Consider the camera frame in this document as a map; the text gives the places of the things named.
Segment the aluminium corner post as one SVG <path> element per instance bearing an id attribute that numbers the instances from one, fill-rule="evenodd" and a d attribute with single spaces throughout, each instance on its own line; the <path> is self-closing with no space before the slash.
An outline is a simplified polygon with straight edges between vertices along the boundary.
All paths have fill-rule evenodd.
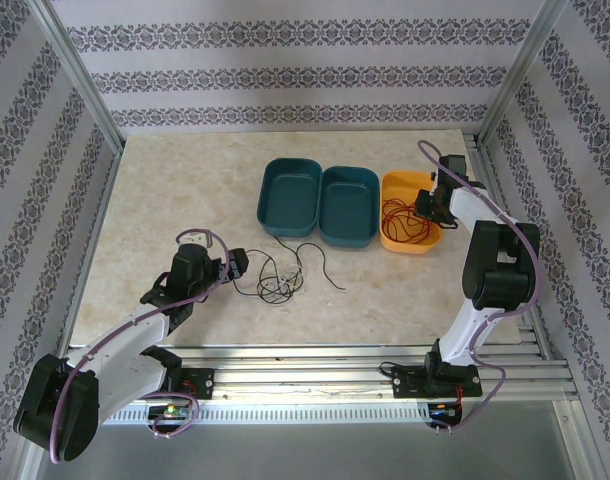
<path id="1" fill-rule="evenodd" d="M 525 39 L 512 61 L 500 89 L 474 134 L 476 148 L 482 150 L 495 132 L 516 91 L 524 81 L 550 32 L 556 25 L 569 0 L 543 0 Z"/>
<path id="2" fill-rule="evenodd" d="M 126 140 L 110 109 L 104 102 L 91 74 L 70 35 L 57 15 L 51 0 L 25 0 L 47 41 L 57 54 L 73 86 L 78 90 L 95 123 L 114 153 L 122 153 Z"/>

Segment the teal plastic bin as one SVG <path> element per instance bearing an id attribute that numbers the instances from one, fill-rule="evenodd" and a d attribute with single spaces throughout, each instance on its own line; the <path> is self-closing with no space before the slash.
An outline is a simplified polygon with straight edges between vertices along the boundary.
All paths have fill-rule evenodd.
<path id="1" fill-rule="evenodd" d="M 323 172 L 318 229 L 333 247 L 366 248 L 378 232 L 380 184 L 370 169 L 333 166 Z"/>
<path id="2" fill-rule="evenodd" d="M 264 171 L 257 220 L 272 236 L 305 238 L 318 221 L 322 168 L 305 158 L 276 158 Z"/>

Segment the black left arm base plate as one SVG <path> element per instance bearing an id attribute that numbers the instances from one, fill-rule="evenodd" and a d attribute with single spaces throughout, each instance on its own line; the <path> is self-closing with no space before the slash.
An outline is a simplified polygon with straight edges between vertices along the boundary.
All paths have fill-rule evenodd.
<path id="1" fill-rule="evenodd" d="M 197 400 L 211 400 L 215 371 L 211 368 L 182 368 L 177 391 L 189 394 Z"/>

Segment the orange plastic bin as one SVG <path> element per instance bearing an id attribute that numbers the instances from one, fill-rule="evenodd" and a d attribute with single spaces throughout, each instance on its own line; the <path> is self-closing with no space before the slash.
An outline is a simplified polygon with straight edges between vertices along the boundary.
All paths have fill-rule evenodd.
<path id="1" fill-rule="evenodd" d="M 391 171 L 381 180 L 380 242 L 392 252 L 422 255 L 439 244 L 440 227 L 417 217 L 415 200 L 421 189 L 430 190 L 430 174 L 407 170 Z"/>

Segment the aluminium rail frame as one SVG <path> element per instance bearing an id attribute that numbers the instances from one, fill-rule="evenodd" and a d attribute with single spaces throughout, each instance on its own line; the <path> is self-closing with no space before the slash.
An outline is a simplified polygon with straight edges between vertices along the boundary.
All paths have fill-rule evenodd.
<path id="1" fill-rule="evenodd" d="M 211 368 L 215 401 L 308 403 L 392 398 L 385 361 L 415 366 L 428 346 L 204 346 L 176 347 L 171 353 L 187 367 Z M 538 345 L 490 345 L 482 350 L 485 392 L 501 388 L 500 401 L 572 400 L 578 388 L 564 360 L 544 359 Z"/>

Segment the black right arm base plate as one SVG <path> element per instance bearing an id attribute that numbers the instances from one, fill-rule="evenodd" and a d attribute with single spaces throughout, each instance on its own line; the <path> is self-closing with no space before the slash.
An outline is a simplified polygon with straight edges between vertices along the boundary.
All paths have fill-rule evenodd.
<path id="1" fill-rule="evenodd" d="M 473 366 L 441 364 L 429 369 L 425 366 L 394 366 L 392 387 L 395 398 L 456 398 L 481 397 L 482 386 L 478 369 Z"/>

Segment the aluminium side rail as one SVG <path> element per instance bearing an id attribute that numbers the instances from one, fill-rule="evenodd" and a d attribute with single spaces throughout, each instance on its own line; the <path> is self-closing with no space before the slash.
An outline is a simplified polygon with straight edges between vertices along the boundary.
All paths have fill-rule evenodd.
<path id="1" fill-rule="evenodd" d="M 114 155 L 112 163 L 109 166 L 107 174 L 104 178 L 101 196 L 99 197 L 99 202 L 95 208 L 94 216 L 92 218 L 93 222 L 91 223 L 91 230 L 86 240 L 84 255 L 75 277 L 74 287 L 65 310 L 65 317 L 59 331 L 59 336 L 57 337 L 56 352 L 59 354 L 67 352 L 69 349 L 71 337 L 83 300 L 86 284 L 91 272 L 94 255 L 100 239 L 103 222 L 107 214 L 112 190 L 118 175 L 123 154 L 124 150 L 120 150 Z"/>
<path id="2" fill-rule="evenodd" d="M 504 211 L 507 211 L 507 202 L 502 195 L 502 189 L 493 172 L 486 148 L 478 146 L 477 137 L 473 134 L 463 134 L 463 140 L 474 176 L 486 186 L 490 198 L 499 207 L 502 207 Z M 529 310 L 522 313 L 520 317 L 517 317 L 515 323 L 521 334 L 532 334 L 533 339 L 531 343 L 538 346 L 538 355 L 543 360 L 550 360 L 552 358 L 552 351 L 547 342 L 542 318 L 536 306 L 533 305 Z"/>

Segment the small electronics board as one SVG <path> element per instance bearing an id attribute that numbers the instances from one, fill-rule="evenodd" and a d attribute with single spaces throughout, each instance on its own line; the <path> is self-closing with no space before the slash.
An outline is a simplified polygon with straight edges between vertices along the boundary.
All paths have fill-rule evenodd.
<path id="1" fill-rule="evenodd" d="M 459 423 L 462 418 L 462 406 L 460 404 L 430 403 L 428 409 L 430 417 L 435 421 Z"/>
<path id="2" fill-rule="evenodd" d="M 191 410 L 187 406 L 174 404 L 151 406 L 148 410 L 150 421 L 183 421 L 190 417 Z"/>

